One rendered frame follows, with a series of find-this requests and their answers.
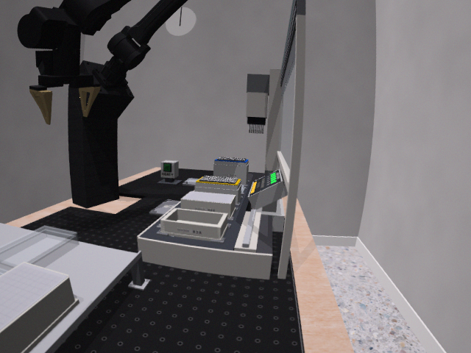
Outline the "blue tip rack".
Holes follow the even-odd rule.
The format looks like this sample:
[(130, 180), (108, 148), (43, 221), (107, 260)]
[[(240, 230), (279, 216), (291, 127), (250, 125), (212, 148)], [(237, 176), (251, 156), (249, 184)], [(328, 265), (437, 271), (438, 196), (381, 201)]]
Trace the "blue tip rack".
[(242, 185), (248, 183), (249, 160), (244, 158), (219, 157), (213, 164), (213, 176), (239, 178)]

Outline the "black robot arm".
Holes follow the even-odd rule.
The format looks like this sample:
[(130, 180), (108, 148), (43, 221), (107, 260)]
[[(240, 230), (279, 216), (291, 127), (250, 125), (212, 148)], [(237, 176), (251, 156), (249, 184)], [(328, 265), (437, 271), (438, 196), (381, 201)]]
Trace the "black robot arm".
[[(18, 22), (18, 39), (29, 49), (70, 49), (73, 54), (80, 49), (81, 33), (94, 36), (129, 1), (63, 0), (59, 8), (33, 7)], [(127, 71), (145, 58), (153, 34), (186, 2), (160, 0), (136, 25), (110, 39), (107, 48), (114, 56), (91, 72), (104, 89), (126, 87)], [(53, 76), (53, 51), (35, 51), (35, 56), (40, 75)]]

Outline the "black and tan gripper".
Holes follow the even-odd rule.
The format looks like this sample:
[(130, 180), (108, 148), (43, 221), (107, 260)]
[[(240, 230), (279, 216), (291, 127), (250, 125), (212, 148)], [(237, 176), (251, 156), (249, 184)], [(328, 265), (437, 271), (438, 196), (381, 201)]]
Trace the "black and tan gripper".
[[(73, 54), (69, 54), (70, 49), (52, 49), (52, 51), (53, 76), (38, 75), (38, 85), (29, 86), (29, 92), (39, 106), (46, 124), (51, 124), (52, 115), (52, 91), (47, 88), (63, 87), (63, 84), (70, 84), (70, 88), (79, 88), (82, 113), (84, 117), (88, 117), (101, 84), (93, 83), (93, 75), (79, 75), (79, 49), (73, 49)], [(87, 92), (90, 93), (90, 96), (86, 106)]]

